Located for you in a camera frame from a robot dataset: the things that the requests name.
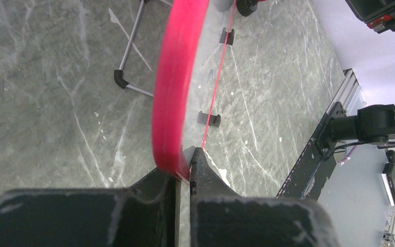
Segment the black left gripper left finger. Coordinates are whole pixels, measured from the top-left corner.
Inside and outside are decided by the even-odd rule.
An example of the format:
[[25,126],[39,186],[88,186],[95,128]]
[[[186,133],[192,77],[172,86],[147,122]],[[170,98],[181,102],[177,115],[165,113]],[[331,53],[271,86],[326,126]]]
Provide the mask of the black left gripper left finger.
[[9,190],[0,246],[177,246],[180,187],[154,169],[128,188]]

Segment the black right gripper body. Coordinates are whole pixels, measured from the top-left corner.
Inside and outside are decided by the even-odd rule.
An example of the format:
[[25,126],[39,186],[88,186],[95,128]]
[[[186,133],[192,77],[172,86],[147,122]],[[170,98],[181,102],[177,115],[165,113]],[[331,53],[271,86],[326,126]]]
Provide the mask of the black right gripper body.
[[376,33],[395,32],[395,0],[346,0],[346,3]]

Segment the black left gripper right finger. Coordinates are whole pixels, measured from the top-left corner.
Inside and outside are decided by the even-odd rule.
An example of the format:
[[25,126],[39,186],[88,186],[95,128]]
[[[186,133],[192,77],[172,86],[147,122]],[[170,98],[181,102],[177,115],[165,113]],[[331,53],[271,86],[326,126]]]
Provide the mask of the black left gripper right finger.
[[190,161],[191,246],[339,246],[317,202],[249,198],[233,191],[197,147]]

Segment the pink-framed whiteboard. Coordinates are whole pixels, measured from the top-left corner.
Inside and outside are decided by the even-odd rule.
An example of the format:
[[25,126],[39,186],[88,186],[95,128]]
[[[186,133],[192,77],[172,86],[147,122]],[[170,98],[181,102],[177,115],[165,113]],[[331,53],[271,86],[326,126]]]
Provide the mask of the pink-framed whiteboard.
[[152,148],[157,168],[186,181],[187,149],[204,147],[210,129],[196,123],[198,112],[218,115],[216,96],[232,29],[235,1],[174,1],[161,43],[153,108]]

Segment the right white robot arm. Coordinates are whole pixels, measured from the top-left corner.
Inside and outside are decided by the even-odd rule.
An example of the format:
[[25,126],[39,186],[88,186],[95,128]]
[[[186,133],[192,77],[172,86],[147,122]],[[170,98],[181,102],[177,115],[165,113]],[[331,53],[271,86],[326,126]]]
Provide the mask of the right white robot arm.
[[344,137],[395,140],[395,1],[317,1],[338,60],[351,69],[367,106],[345,121]]

